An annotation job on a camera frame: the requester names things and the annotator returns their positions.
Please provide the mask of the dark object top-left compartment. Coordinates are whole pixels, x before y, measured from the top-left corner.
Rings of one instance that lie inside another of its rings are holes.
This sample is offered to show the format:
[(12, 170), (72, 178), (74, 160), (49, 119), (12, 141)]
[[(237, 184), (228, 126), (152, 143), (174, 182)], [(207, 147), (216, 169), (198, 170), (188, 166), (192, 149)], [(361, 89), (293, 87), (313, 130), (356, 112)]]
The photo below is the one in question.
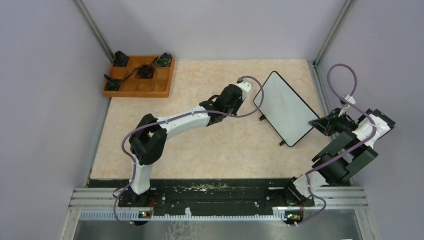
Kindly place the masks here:
[(117, 51), (113, 60), (113, 67), (126, 68), (129, 62), (129, 56), (122, 51)]

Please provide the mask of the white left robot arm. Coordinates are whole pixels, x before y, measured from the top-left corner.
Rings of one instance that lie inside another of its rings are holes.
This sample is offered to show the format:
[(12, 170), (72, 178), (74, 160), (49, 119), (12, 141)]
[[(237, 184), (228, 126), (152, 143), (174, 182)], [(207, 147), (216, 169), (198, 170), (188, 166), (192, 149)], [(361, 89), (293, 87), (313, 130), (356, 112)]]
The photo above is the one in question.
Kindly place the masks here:
[(221, 123), (235, 117), (252, 89), (250, 82), (230, 84), (220, 95), (214, 95), (195, 108), (169, 117), (145, 115), (139, 123), (141, 131), (129, 137), (130, 152), (135, 157), (135, 172), (130, 180), (130, 200), (138, 207), (149, 203), (154, 163), (163, 155), (165, 144), (185, 132)]

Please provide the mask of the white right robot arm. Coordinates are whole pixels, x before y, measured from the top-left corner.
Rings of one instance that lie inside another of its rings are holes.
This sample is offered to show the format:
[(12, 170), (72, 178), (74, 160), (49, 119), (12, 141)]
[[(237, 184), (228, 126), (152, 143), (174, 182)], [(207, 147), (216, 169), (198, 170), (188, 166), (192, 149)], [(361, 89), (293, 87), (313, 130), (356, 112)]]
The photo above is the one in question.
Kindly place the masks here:
[(284, 188), (281, 199), (287, 206), (301, 205), (320, 187), (346, 184), (378, 157), (376, 141), (396, 123), (378, 109), (369, 109), (354, 121), (337, 108), (309, 125), (326, 137), (338, 136), (312, 159), (314, 172), (292, 178)]

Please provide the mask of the orange compartment tray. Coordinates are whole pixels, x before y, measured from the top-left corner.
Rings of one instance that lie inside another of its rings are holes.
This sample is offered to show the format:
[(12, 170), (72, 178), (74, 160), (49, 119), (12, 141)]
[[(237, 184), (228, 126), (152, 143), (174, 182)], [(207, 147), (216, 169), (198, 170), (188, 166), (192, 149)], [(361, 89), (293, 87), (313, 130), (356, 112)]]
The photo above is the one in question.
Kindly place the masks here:
[(172, 56), (129, 56), (126, 66), (111, 67), (102, 92), (109, 98), (168, 98), (175, 64)]

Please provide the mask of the dark object top-right compartment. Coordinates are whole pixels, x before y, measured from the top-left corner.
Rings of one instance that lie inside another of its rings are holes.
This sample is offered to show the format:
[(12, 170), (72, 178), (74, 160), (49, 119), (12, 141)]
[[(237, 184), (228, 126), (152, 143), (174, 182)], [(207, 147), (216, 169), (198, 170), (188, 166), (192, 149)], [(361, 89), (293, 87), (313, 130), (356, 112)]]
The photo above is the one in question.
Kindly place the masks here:
[(164, 53), (156, 60), (156, 66), (159, 68), (168, 68), (171, 66), (173, 56), (169, 53)]

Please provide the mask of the aluminium front rail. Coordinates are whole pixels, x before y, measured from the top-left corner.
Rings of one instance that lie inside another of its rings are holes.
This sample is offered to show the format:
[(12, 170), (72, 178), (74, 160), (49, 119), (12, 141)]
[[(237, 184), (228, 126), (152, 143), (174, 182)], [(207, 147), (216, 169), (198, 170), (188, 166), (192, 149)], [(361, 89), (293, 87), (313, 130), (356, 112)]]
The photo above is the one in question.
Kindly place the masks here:
[[(80, 219), (88, 221), (122, 221), (124, 223), (148, 221), (288, 221), (290, 213), (299, 212), (297, 206), (266, 207), (258, 201), (237, 203), (235, 206), (214, 203), (212, 206), (181, 201), (160, 210), (155, 207), (119, 207), (111, 188), (78, 188), (74, 191), (69, 210), (80, 211)], [(365, 192), (360, 187), (327, 187), (316, 193), (312, 206), (305, 210), (366, 210), (369, 207)]]

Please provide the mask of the corner aluminium post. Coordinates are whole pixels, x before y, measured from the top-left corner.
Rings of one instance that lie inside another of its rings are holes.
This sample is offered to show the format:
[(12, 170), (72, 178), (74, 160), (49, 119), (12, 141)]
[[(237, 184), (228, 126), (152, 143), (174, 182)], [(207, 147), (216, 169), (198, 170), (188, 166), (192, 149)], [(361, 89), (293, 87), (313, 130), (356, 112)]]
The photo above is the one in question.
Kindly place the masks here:
[(92, 17), (89, 9), (85, 5), (84, 1), (83, 0), (73, 0), (72, 2), (75, 4), (80, 15), (82, 16), (83, 20), (87, 24), (89, 30), (91, 31), (91, 33), (95, 37), (98, 45), (100, 46), (100, 48), (102, 49), (102, 51), (106, 55), (106, 58), (109, 60), (110, 63), (113, 63), (115, 55), (114, 55), (111, 47), (107, 43), (107, 41), (106, 41), (104, 35), (102, 34), (100, 28), (98, 27), (96, 21)]
[(356, 0), (345, 0), (342, 8), (335, 19), (334, 24), (332, 25), (330, 32), (328, 33), (323, 45), (321, 46), (315, 60), (313, 61), (313, 65), (315, 68), (318, 68), (324, 57), (326, 56), (327, 52), (329, 51), (330, 47), (332, 46), (334, 40), (336, 39), (340, 29), (342, 28), (342, 25), (344, 24), (347, 16), (349, 15), (350, 11), (352, 10), (353, 6), (355, 5)]

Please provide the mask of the dark object left compartment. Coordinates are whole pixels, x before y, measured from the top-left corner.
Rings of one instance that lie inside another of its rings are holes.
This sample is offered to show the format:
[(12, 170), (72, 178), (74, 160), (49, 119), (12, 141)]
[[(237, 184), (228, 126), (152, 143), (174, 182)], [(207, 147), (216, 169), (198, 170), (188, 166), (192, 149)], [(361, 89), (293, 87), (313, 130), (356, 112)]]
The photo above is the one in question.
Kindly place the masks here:
[(122, 85), (123, 80), (122, 79), (116, 79), (113, 77), (110, 77), (109, 75), (104, 74), (104, 78), (106, 79), (106, 87), (105, 89), (109, 92), (116, 92), (120, 90), (120, 87)]

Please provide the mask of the right corner aluminium post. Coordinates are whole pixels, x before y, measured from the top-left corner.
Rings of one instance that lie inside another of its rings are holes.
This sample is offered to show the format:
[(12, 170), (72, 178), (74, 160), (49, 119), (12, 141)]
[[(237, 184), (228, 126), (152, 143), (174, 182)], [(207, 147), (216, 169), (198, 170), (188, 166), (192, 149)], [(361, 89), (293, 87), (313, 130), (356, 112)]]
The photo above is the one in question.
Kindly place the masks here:
[(340, 29), (342, 28), (342, 25), (344, 24), (347, 16), (349, 15), (350, 11), (352, 10), (353, 6), (355, 5), (356, 0), (345, 0), (342, 8), (335, 19), (334, 24), (332, 25), (330, 32), (328, 33), (323, 45), (321, 46), (315, 60), (313, 61), (313, 65), (315, 68), (318, 68), (324, 57), (326, 56), (327, 52), (329, 51), (330, 47), (332, 46), (334, 40), (336, 39)]

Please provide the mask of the left corner aluminium post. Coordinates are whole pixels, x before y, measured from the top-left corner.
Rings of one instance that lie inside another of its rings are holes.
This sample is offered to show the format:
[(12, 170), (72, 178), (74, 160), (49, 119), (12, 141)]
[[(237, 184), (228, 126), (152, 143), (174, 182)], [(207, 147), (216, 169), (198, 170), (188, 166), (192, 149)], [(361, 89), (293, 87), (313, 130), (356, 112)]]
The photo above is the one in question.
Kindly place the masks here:
[(98, 45), (100, 46), (100, 48), (102, 49), (102, 51), (106, 55), (106, 58), (109, 60), (110, 63), (113, 63), (115, 55), (114, 55), (111, 47), (107, 43), (107, 41), (106, 41), (104, 35), (102, 34), (100, 28), (98, 27), (96, 21), (92, 17), (89, 9), (85, 5), (84, 1), (83, 0), (73, 0), (72, 2), (75, 4), (80, 15), (82, 16), (83, 20), (87, 24), (89, 30), (91, 31), (91, 33), (95, 37)]

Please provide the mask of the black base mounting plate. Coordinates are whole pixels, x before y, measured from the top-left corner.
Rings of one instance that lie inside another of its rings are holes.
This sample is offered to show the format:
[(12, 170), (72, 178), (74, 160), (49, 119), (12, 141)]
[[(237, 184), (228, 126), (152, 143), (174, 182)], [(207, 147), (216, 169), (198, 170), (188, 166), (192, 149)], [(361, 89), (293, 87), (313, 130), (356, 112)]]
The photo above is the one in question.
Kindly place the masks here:
[(289, 178), (251, 178), (251, 179), (153, 179), (151, 189), (141, 196), (135, 196), (127, 190), (120, 197), (118, 206), (155, 207), (160, 210), (172, 204), (182, 202), (184, 207), (189, 204), (201, 204), (210, 207), (213, 204), (236, 204), (258, 201), (265, 207), (307, 207), (312, 206), (313, 199), (308, 199), (300, 205), (289, 205), (284, 197), (284, 188), (290, 183)]

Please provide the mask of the dark object centre compartment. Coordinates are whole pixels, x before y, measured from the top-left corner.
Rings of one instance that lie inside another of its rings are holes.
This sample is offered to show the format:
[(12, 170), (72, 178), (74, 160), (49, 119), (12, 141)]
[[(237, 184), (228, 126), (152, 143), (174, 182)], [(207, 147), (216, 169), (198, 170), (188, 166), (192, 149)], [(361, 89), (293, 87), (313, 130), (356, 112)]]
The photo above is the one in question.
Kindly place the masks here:
[(144, 64), (138, 68), (136, 74), (139, 79), (153, 79), (155, 68), (151, 64)]

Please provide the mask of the black framed whiteboard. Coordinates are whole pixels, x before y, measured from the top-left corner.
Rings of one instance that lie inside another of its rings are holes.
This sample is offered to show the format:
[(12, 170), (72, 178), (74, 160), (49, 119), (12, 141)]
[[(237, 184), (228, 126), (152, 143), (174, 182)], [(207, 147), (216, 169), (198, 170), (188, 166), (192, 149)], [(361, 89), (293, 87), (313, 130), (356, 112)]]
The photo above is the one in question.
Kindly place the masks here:
[(280, 146), (293, 148), (314, 129), (310, 122), (320, 118), (277, 71), (269, 75), (253, 103), (261, 113), (259, 120), (268, 121), (281, 137)]

